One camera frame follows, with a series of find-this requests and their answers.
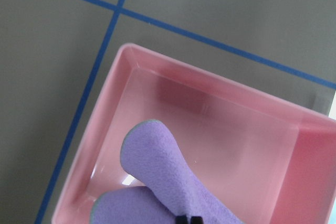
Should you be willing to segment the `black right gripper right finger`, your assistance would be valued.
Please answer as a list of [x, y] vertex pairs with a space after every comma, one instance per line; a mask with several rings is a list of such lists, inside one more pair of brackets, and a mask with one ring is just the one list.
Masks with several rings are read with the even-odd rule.
[[201, 216], [191, 216], [190, 224], [203, 224], [203, 218]]

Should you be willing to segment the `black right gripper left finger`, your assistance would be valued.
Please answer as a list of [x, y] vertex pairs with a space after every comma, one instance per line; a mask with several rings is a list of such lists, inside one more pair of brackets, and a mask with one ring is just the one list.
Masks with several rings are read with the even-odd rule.
[[188, 218], [186, 215], [183, 216], [176, 216], [175, 217], [176, 224], [188, 224]]

